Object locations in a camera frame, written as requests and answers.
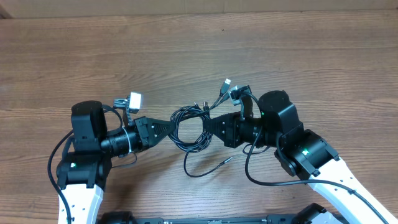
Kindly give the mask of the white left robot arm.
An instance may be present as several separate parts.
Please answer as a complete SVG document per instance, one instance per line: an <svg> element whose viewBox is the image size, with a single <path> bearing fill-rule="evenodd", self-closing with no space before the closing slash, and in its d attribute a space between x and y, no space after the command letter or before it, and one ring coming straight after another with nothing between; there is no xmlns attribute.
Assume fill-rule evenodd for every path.
<svg viewBox="0 0 398 224"><path fill-rule="evenodd" d="M72 106L72 131L61 141L64 149L56 170L59 223L96 223L112 159L135 156L174 131L171 121L129 119L127 103L117 99L114 106L99 101Z"/></svg>

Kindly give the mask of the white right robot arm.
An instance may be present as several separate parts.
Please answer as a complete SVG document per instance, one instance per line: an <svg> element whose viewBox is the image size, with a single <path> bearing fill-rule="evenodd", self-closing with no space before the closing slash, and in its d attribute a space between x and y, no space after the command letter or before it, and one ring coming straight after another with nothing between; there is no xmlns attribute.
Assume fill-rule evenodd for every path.
<svg viewBox="0 0 398 224"><path fill-rule="evenodd" d="M243 143L275 147L281 167L296 181L280 186L307 184L329 201L348 223L397 223L393 216L353 175L338 152L321 136L305 129L285 91L275 90L256 99L250 92L229 94L241 111L204 122L204 129L226 147Z"/></svg>

